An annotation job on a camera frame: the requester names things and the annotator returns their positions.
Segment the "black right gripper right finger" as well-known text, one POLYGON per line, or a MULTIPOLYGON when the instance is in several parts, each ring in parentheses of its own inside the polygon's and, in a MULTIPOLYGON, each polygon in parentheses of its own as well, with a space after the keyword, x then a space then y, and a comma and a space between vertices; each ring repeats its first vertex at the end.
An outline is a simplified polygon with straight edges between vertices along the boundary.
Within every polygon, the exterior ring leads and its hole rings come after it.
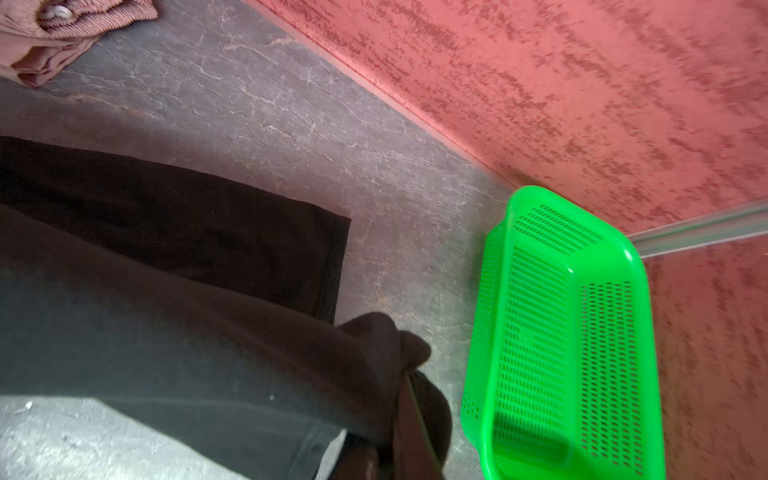
POLYGON ((401 382, 392 458, 393 479, 444 478, 444 396, 423 374, 401 382))

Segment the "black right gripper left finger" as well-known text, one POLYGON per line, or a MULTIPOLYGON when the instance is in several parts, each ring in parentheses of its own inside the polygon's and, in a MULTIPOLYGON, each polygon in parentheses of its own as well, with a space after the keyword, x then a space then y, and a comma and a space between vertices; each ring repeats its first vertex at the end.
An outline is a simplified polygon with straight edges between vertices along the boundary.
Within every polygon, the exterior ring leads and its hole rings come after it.
POLYGON ((374 445, 367 442, 346 442, 329 479, 378 480, 378 450, 374 445))

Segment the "black shorts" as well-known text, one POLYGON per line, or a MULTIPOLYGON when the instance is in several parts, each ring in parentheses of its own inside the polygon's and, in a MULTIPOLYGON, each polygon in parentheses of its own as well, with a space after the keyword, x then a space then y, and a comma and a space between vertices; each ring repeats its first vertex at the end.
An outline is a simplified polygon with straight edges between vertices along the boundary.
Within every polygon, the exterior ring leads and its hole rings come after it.
POLYGON ((430 345, 334 321, 351 222, 194 170, 1 141, 1 391, 86 397, 249 479, 309 479, 367 442, 393 479, 430 345))

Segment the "pink drawstring shorts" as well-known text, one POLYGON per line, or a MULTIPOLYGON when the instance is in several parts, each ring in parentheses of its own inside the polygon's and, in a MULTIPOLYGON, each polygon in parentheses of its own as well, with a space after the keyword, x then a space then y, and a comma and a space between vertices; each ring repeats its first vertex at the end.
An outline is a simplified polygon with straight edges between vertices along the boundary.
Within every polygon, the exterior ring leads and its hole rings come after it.
POLYGON ((145 0, 3 1, 1 77, 41 87, 106 33, 158 16, 145 0))

